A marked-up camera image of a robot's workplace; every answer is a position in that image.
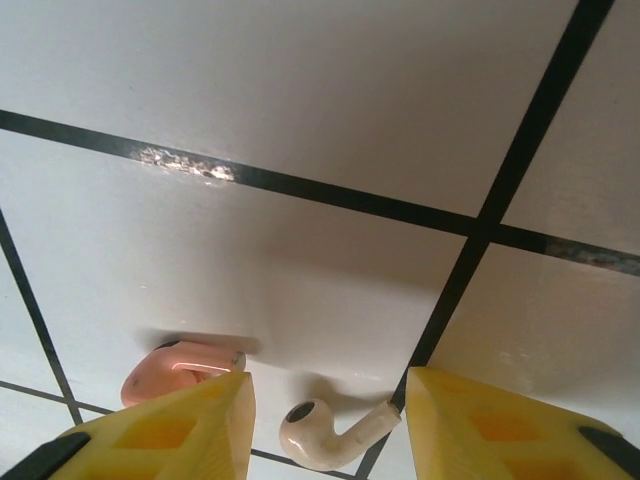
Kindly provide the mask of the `pink wireless earbud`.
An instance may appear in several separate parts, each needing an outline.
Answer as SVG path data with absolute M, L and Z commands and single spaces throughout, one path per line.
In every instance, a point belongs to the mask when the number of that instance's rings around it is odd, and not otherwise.
M 215 376 L 241 372 L 245 367 L 245 353 L 235 348 L 167 342 L 132 370 L 121 388 L 121 401 L 125 407 L 131 407 Z

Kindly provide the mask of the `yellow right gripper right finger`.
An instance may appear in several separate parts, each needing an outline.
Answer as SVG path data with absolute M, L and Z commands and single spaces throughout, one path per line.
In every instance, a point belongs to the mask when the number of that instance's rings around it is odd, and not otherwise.
M 640 480 L 640 448 L 591 417 L 429 367 L 406 377 L 417 480 Z

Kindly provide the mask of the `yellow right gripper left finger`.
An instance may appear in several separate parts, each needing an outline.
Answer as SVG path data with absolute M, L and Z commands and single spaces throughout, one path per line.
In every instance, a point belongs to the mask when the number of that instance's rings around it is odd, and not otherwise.
M 247 480 L 250 373 L 228 373 L 78 425 L 17 464 L 17 480 Z

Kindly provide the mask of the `beige wireless earbud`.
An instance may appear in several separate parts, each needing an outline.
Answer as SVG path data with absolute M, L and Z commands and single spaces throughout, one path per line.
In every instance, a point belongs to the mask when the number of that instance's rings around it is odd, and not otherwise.
M 279 428 L 283 451 L 301 467 L 328 472 L 339 469 L 365 453 L 399 423 L 399 410 L 389 401 L 374 407 L 351 428 L 338 434 L 335 415 L 320 399 L 294 406 Z

